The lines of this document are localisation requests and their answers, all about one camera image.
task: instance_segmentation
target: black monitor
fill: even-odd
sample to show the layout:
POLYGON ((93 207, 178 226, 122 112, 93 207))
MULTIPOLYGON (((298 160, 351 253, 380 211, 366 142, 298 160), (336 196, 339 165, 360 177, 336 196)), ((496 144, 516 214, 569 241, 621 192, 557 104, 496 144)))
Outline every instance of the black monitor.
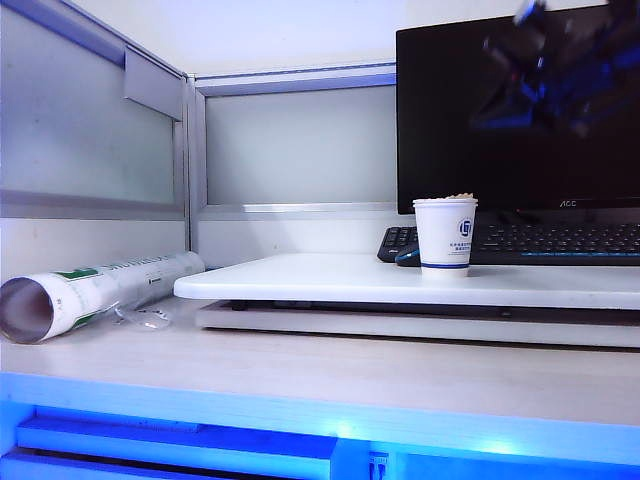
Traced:
MULTIPOLYGON (((580 29, 608 15, 604 6, 552 14, 580 29)), ((640 102, 586 138, 471 126, 504 75, 483 51, 488 36, 517 41, 518 29, 505 17, 397 32, 398 212, 462 192, 485 211, 640 206, 640 102)))

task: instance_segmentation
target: paper roll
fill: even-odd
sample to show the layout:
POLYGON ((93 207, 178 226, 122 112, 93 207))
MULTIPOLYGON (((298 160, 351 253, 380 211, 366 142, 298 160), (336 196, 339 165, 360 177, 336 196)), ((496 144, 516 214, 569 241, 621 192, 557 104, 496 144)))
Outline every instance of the paper roll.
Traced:
POLYGON ((15 342, 36 343, 114 305, 165 297, 178 278, 203 271, 202 259, 184 252, 13 278, 0 287, 0 331, 15 342))

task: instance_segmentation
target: computer mouse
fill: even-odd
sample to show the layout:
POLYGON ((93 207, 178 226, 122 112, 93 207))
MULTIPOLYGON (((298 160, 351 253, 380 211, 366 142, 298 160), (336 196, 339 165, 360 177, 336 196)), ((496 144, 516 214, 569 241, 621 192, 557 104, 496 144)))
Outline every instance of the computer mouse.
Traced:
POLYGON ((412 242, 400 249, 396 255, 396 263, 401 267, 419 267, 420 249, 418 248, 418 242, 412 242))

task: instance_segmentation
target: blue stripe on cup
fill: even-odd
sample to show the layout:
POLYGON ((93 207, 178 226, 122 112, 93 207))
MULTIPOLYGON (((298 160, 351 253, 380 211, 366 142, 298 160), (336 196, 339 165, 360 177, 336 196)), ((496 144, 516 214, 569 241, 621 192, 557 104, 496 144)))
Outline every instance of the blue stripe on cup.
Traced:
POLYGON ((428 268, 446 268, 446 269, 454 269, 454 268, 468 268, 468 263, 421 263, 423 267, 428 268))

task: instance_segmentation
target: frosted glass panel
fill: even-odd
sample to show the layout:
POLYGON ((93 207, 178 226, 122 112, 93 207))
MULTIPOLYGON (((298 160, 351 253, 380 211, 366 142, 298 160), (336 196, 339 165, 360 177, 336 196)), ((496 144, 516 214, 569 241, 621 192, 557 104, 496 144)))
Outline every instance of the frosted glass panel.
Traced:
POLYGON ((206 100, 208 203, 395 202, 395 87, 206 100))
POLYGON ((124 71, 2 8, 2 187, 173 203, 173 121, 124 71))

